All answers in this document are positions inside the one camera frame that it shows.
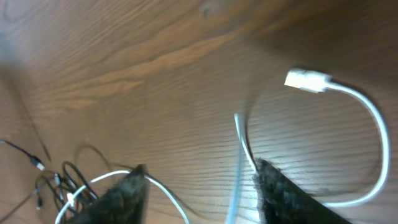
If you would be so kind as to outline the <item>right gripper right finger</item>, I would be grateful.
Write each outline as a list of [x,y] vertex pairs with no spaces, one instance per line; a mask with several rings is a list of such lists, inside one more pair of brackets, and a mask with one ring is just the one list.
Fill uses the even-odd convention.
[[256,159],[259,219],[263,224],[351,224],[304,192],[270,162]]

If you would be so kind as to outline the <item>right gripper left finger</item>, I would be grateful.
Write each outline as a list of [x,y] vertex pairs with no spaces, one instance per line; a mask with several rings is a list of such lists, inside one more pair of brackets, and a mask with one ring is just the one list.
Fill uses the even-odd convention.
[[134,168],[125,178],[83,211],[69,224],[140,224],[144,221],[147,190],[146,167]]

